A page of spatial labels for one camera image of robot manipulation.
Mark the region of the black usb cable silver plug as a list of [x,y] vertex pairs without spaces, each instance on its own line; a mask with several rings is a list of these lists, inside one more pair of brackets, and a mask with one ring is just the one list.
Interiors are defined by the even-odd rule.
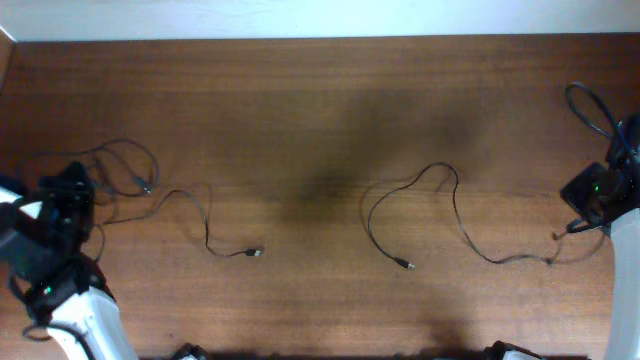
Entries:
[[473,191],[446,162],[429,164],[405,179],[382,180],[368,190],[383,186],[385,193],[360,208],[363,229],[383,256],[408,270],[415,264],[393,250],[391,241],[410,231],[418,232],[410,236],[413,240],[460,245],[492,265],[576,264],[595,256],[606,242],[596,230],[568,232],[553,219],[555,209],[546,207],[545,197]]

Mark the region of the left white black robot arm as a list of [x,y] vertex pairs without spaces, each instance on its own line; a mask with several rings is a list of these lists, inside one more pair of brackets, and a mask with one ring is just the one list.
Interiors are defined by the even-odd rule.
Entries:
[[24,337],[54,340],[70,359],[134,359],[99,258],[82,250],[98,227],[94,198],[79,162],[42,177],[33,192],[3,177],[1,260],[31,320]]

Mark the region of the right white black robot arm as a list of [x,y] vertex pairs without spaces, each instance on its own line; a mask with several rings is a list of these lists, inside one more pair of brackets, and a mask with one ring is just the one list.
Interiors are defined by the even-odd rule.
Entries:
[[639,357],[639,116],[631,115],[606,155],[607,166],[592,163],[560,190],[561,198],[586,224],[569,233],[599,229],[612,243],[614,290],[610,333],[604,357]]

